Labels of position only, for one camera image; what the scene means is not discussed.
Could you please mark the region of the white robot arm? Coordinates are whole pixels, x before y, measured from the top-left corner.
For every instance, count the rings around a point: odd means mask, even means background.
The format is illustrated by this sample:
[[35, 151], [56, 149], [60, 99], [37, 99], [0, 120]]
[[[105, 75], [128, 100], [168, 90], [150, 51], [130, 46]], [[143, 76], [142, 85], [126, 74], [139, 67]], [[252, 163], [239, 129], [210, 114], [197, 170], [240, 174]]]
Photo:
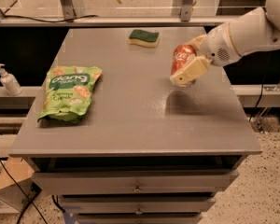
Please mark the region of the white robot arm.
[[212, 65], [226, 66], [254, 52], [278, 49], [280, 0], [266, 0], [265, 7], [257, 7], [176, 47], [170, 81], [177, 87], [188, 87]]

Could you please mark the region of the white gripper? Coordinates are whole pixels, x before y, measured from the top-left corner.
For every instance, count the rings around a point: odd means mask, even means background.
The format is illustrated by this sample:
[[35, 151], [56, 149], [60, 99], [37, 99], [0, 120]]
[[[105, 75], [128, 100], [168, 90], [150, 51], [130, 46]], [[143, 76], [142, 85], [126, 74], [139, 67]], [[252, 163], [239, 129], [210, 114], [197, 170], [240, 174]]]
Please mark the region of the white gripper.
[[[214, 66], [226, 66], [236, 63], [241, 56], [231, 42], [230, 25], [223, 23], [212, 29], [207, 35], [199, 35], [187, 41], [187, 44], [211, 61]], [[210, 66], [210, 62], [203, 56], [196, 56], [177, 71], [174, 80], [181, 84], [183, 81], [194, 81], [203, 76]]]

